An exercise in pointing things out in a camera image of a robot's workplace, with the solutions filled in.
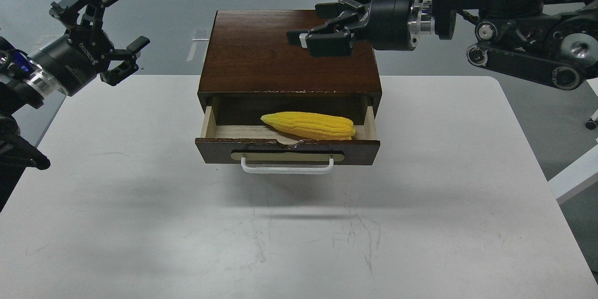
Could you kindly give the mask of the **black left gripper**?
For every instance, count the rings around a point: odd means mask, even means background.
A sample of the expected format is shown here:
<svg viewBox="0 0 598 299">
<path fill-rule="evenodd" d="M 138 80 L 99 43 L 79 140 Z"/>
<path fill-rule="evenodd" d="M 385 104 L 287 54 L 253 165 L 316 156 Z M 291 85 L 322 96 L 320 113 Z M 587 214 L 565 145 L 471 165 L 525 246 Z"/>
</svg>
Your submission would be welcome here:
<svg viewBox="0 0 598 299">
<path fill-rule="evenodd" d="M 139 70 L 137 59 L 150 39 L 140 36 L 125 49 L 103 33 L 105 9 L 119 0 L 61 0 L 52 2 L 50 16 L 66 29 L 65 35 L 35 50 L 30 58 L 51 74 L 62 92 L 72 96 L 100 73 L 102 82 L 116 86 Z M 111 61 L 122 61 L 108 70 Z"/>
</svg>

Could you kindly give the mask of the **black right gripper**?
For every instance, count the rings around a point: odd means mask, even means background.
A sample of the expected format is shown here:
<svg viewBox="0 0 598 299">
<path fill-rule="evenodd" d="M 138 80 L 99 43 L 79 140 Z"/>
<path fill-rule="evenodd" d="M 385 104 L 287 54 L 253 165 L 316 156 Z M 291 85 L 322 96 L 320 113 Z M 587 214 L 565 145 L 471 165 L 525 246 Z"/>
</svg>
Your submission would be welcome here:
<svg viewBox="0 0 598 299">
<path fill-rule="evenodd" d="M 286 32 L 290 45 L 312 57 L 349 57 L 353 44 L 365 39 L 374 50 L 412 51 L 417 33 L 409 26 L 418 0 L 338 0 L 318 3 L 316 15 L 327 21 L 312 29 Z M 357 14 L 357 18 L 346 18 Z"/>
</svg>

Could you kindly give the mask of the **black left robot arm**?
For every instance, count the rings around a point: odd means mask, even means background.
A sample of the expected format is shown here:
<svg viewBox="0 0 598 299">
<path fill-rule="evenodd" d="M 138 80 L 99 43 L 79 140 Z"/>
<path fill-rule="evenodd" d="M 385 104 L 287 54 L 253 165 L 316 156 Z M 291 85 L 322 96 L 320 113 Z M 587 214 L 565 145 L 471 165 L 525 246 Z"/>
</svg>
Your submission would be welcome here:
<svg viewBox="0 0 598 299">
<path fill-rule="evenodd" d="M 140 52 L 150 43 L 135 39 L 118 49 L 103 31 L 105 10 L 119 0 L 61 0 L 49 14 L 65 32 L 46 46 L 26 53 L 1 39 L 0 173 L 1 205 L 5 206 L 26 168 L 48 169 L 50 160 L 26 141 L 14 118 L 24 106 L 39 109 L 56 91 L 73 96 L 92 80 L 116 86 L 139 66 Z"/>
</svg>

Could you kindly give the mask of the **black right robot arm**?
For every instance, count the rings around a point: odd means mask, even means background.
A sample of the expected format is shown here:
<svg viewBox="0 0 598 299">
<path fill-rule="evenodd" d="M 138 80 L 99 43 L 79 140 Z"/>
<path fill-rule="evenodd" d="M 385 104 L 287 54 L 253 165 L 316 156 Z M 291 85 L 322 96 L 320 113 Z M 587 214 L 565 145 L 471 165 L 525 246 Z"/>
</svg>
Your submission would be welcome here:
<svg viewBox="0 0 598 299">
<path fill-rule="evenodd" d="M 360 41 L 412 51 L 420 35 L 451 39 L 459 15 L 475 28 L 475 67 L 559 90 L 597 77 L 597 0 L 339 0 L 315 10 L 325 23 L 286 33 L 313 57 L 351 56 Z"/>
</svg>

